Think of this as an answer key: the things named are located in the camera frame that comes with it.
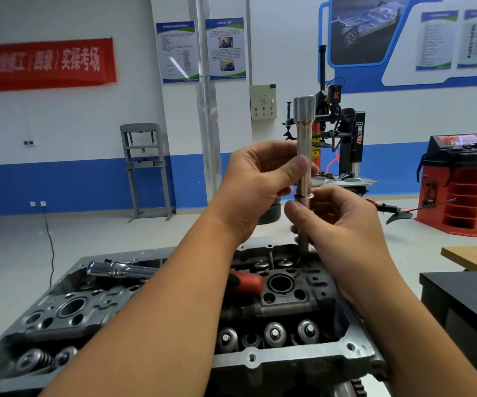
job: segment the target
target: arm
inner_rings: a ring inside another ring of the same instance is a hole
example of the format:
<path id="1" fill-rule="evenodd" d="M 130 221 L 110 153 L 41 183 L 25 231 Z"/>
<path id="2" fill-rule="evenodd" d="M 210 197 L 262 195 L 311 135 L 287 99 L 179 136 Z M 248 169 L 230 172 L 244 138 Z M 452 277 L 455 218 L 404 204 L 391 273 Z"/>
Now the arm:
<path id="1" fill-rule="evenodd" d="M 403 281 L 375 207 L 346 189 L 315 189 L 311 210 L 285 213 L 314 240 L 343 295 L 361 314 L 389 365 L 395 397 L 477 397 L 477 371 Z"/>
<path id="2" fill-rule="evenodd" d="M 233 153 L 220 190 L 166 264 L 42 395 L 70 387 L 76 397 L 202 396 L 233 254 L 308 169 L 295 154 L 282 141 Z"/>

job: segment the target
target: red wheel balancer machine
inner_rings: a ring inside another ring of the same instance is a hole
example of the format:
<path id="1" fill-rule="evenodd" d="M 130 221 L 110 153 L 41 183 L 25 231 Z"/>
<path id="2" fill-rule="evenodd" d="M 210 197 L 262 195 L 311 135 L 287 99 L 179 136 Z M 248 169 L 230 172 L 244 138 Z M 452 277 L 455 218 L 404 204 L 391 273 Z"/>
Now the red wheel balancer machine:
<path id="1" fill-rule="evenodd" d="M 417 181 L 419 207 L 456 201 L 422 209 L 415 220 L 448 234 L 477 237 L 477 134 L 432 136 Z"/>

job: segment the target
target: forearm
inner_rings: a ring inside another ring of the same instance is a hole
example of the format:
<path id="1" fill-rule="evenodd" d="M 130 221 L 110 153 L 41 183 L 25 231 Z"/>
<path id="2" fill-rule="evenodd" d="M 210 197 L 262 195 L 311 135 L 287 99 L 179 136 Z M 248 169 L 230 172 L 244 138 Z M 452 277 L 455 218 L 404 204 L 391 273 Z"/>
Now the forearm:
<path id="1" fill-rule="evenodd" d="M 203 395 L 235 234 L 210 212 L 45 390 L 77 397 Z"/>
<path id="2" fill-rule="evenodd" d="M 477 371 L 459 348 L 400 274 L 387 282 L 359 310 L 390 367 L 394 397 L 477 396 Z"/>

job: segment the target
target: display screen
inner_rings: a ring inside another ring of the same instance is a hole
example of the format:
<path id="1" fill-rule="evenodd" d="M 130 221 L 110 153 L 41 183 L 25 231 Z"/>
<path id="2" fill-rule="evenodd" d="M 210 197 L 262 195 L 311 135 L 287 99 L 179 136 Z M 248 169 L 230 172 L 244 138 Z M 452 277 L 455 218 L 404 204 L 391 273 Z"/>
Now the display screen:
<path id="1" fill-rule="evenodd" d="M 473 145 L 477 143 L 477 134 L 440 135 L 438 138 L 444 144 L 444 147 Z"/>

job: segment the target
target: gray shop press frame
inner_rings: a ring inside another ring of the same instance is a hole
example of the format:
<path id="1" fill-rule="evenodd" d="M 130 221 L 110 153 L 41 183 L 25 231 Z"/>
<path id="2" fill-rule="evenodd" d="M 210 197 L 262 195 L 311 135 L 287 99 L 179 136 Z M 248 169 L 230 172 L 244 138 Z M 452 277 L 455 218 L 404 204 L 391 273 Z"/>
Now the gray shop press frame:
<path id="1" fill-rule="evenodd" d="M 126 171 L 128 172 L 128 181 L 130 182 L 130 193 L 132 196 L 132 205 L 134 206 L 134 219 L 165 217 L 170 220 L 175 213 L 175 208 L 171 206 L 169 181 L 167 178 L 167 163 L 165 160 L 165 152 L 163 148 L 163 140 L 161 139 L 161 131 L 159 124 L 154 123 L 138 123 L 124 124 L 120 126 L 121 137 L 123 138 L 123 150 L 125 152 Z M 134 145 L 132 143 L 131 133 L 150 132 L 152 144 L 150 145 Z M 147 160 L 146 158 L 134 158 L 131 155 L 132 149 L 157 149 L 158 160 Z M 165 198 L 165 207 L 156 207 L 143 211 L 139 208 L 137 200 L 137 192 L 134 183 L 134 169 L 138 168 L 159 168 L 161 171 L 161 183 L 163 184 L 163 196 Z"/>

